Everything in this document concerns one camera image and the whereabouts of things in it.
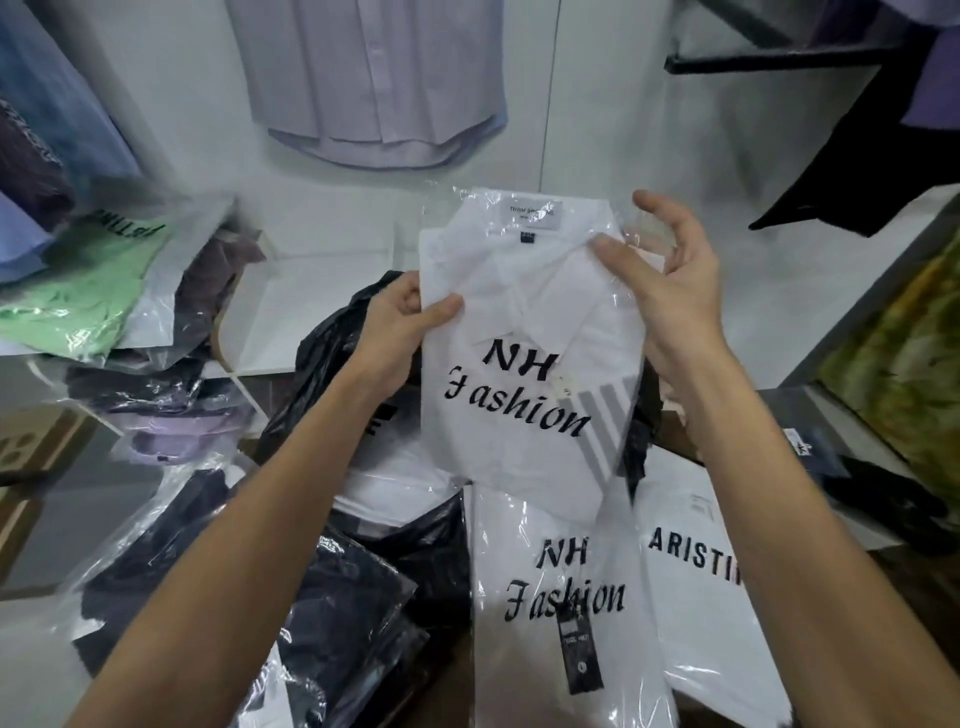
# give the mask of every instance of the white shelf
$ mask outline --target white shelf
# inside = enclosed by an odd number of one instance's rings
[[[249,265],[217,330],[223,367],[205,376],[294,371],[300,341],[390,269],[388,252],[312,255]]]

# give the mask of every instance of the packaged green shirt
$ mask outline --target packaged green shirt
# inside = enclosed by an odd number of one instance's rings
[[[106,355],[172,233],[105,210],[77,221],[43,256],[47,270],[0,286],[0,338],[80,361]]]

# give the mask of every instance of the folded white shirt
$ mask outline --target folded white shirt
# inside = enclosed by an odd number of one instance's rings
[[[789,725],[707,470],[657,447],[644,470],[634,509],[667,683],[744,728]]]
[[[593,522],[645,335],[629,289],[587,248],[619,230],[604,201],[476,190],[420,237],[423,304],[465,299],[423,342],[423,442],[438,467]]]
[[[468,488],[476,728],[674,725],[626,485],[615,483],[620,500],[605,499],[592,532]]]
[[[377,411],[334,499],[338,511],[403,526],[456,493],[450,473],[435,468],[423,447],[419,398],[416,390],[404,389]]]

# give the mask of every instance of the black clothes rack bar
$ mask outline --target black clothes rack bar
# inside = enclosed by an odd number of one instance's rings
[[[663,68],[675,76],[878,65],[901,47],[899,42],[887,42],[806,48],[737,0],[696,2],[748,40],[756,51],[690,57],[680,52],[679,42],[674,39],[673,52],[666,57]]]

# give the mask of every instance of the dark navy garment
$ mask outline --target dark navy garment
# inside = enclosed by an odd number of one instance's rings
[[[232,493],[222,471],[196,471],[156,521],[84,586],[82,616],[104,623],[73,642],[91,675]],[[412,591],[411,582],[365,548],[324,532],[277,641],[295,726],[323,723]],[[256,702],[249,696],[245,705]]]

